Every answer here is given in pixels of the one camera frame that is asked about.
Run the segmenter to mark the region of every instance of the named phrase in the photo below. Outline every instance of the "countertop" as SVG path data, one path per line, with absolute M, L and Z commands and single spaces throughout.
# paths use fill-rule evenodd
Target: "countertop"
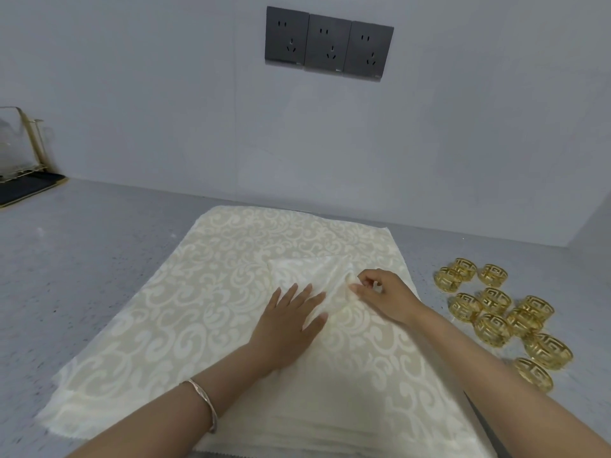
M 218 205 L 237 203 L 70 180 L 0 211 L 0 456 L 63 457 L 79 444 L 34 422 L 54 390 L 51 377 L 148 280 L 195 219 Z M 575 355 L 550 372 L 550 395 L 611 441 L 610 290 L 567 249 L 361 223 L 389 228 L 420 298 L 448 319 L 448 294 L 432 277 L 459 256 L 504 267 L 510 296 L 550 302 L 556 313 L 546 331 Z M 460 291 L 483 288 L 476 278 Z M 455 324 L 474 337 L 469 325 Z M 512 358 L 523 349 L 514 338 L 496 353 Z

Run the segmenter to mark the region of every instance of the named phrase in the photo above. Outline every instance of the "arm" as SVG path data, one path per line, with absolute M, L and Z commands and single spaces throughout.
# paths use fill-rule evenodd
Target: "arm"
M 294 284 L 280 300 L 274 292 L 248 344 L 196 374 L 220 417 L 258 379 L 293 363 L 325 325 L 320 314 L 302 330 L 306 317 L 325 299 L 308 299 L 308 285 L 293 299 Z M 90 440 L 67 458 L 180 458 L 210 429 L 210 408 L 193 386 L 180 384 Z
M 426 307 L 397 275 L 364 270 L 359 279 L 363 285 L 351 289 L 428 340 L 514 458 L 611 457 L 611 447 L 599 435 Z M 373 291 L 375 282 L 381 293 Z

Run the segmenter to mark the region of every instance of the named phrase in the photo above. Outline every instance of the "left hand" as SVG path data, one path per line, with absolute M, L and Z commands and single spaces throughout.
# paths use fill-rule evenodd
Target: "left hand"
M 281 292 L 278 288 L 272 294 L 248 342 L 254 353 L 262 357 L 269 371 L 284 368 L 297 360 L 323 329 L 328 318 L 327 313 L 321 313 L 302 330 L 306 317 L 325 300 L 326 294 L 321 292 L 308 299 L 312 292 L 312 285 L 308 284 L 293 298 L 297 283 L 278 300 Z

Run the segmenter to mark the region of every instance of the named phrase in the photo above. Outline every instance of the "silver bangle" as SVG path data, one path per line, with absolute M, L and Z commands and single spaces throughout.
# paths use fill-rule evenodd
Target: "silver bangle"
M 212 415 L 212 426 L 210 427 L 208 432 L 210 432 L 210 434 L 214 434 L 216 432 L 216 428 L 219 425 L 219 417 L 216 414 L 216 410 L 212 406 L 210 397 L 208 397 L 208 394 L 206 393 L 206 391 L 202 389 L 202 387 L 198 383 L 196 383 L 193 379 L 187 379 L 185 382 L 188 382 L 189 384 L 191 384 L 193 388 L 195 389 L 195 392 L 197 392 L 197 395 L 199 395 L 203 399 L 203 401 L 208 404 L 208 407 L 210 407 L 210 412 Z

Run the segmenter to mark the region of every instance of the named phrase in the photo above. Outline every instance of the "gray outlet cover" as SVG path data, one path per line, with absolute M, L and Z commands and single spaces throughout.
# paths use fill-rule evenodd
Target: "gray outlet cover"
M 382 77 L 394 27 L 353 21 L 344 72 L 362 77 Z
M 304 63 L 307 25 L 310 14 L 303 11 L 267 8 L 265 59 L 286 63 Z
M 346 19 L 310 14 L 305 67 L 342 72 L 351 24 Z

